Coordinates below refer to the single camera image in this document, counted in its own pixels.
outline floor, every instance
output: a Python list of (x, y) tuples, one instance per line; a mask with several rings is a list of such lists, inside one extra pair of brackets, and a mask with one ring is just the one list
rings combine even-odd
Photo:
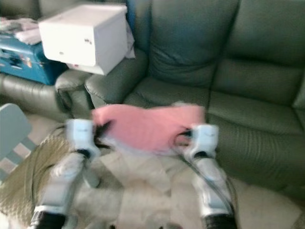
[[(59, 125), (35, 114), (27, 114), (27, 117), (33, 126), (30, 139), (37, 144)], [(191, 180), (193, 175), (189, 169), (181, 167), (179, 161), (165, 157), (139, 159), (131, 155), (110, 153), (103, 156), (99, 163), (105, 165), (109, 172), (104, 182), (111, 184), (107, 190), (100, 193), (82, 188), (76, 203), (79, 215), (88, 218), (90, 213), (92, 220), (103, 214), (108, 220), (112, 220), (118, 229), (158, 229), (163, 221), (180, 224), (186, 229), (201, 227), (197, 217), (195, 193), (186, 182)], [(173, 172), (165, 176), (163, 171), (168, 171), (169, 168)], [(239, 223), (242, 229), (305, 229), (305, 215), (301, 207), (290, 199), (236, 179), (232, 179), (232, 183), (237, 193)], [(88, 197), (94, 195), (98, 195), (99, 201), (90, 202)], [(0, 228), (18, 229), (18, 226), (9, 227), (6, 219), (0, 214)]]

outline sofa cushion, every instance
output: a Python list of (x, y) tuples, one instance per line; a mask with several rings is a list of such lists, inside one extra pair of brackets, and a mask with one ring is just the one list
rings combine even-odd
[(214, 90), (291, 105), (305, 67), (305, 1), (242, 0)]
[(153, 0), (149, 74), (209, 87), (237, 5), (237, 0)]
[(86, 89), (95, 107), (121, 104), (145, 77), (148, 57), (139, 49), (135, 49), (135, 55), (135, 59), (123, 59), (107, 75), (94, 74), (86, 81)]
[(303, 0), (242, 0), (227, 53), (304, 67), (304, 12)]
[(290, 105), (303, 69), (263, 61), (225, 59), (218, 66), (213, 89), (282, 105)]
[[(248, 128), (209, 114), (219, 126), (221, 166), (230, 175), (275, 190), (286, 185), (304, 186), (304, 135), (275, 135)], [(304, 198), (305, 190), (298, 194)]]
[(206, 107), (208, 97), (207, 89), (182, 86), (147, 77), (127, 96), (124, 104), (150, 108), (183, 101)]
[(236, 125), (272, 134), (304, 134), (293, 108), (288, 106), (212, 92), (208, 113)]

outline blue suitcase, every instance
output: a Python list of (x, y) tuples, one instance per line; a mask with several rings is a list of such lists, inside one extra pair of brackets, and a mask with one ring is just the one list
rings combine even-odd
[(0, 72), (54, 85), (67, 68), (64, 63), (48, 60), (41, 42), (27, 45), (13, 35), (0, 34)]

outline sofa backrest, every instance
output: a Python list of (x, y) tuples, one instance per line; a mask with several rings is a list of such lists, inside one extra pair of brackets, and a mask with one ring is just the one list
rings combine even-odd
[(152, 0), (149, 75), (209, 87), (238, 0)]
[(149, 75), (305, 109), (305, 0), (127, 0)]
[(305, 1), (241, 0), (213, 90), (291, 105), (304, 68)]
[(80, 2), (81, 0), (39, 0), (41, 16), (48, 16)]

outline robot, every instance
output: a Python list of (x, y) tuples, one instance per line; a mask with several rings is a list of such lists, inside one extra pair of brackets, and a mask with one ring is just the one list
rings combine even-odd
[[(67, 139), (75, 150), (51, 171), (28, 229), (61, 229), (79, 184), (85, 181), (90, 187), (98, 186), (99, 179), (89, 169), (90, 162), (101, 154), (93, 141), (93, 129), (90, 120), (67, 121)], [(201, 219), (206, 228), (237, 229), (226, 175), (215, 160), (218, 133), (215, 125), (194, 126), (188, 131), (191, 144), (181, 157), (197, 174), (193, 185), (199, 196)]]

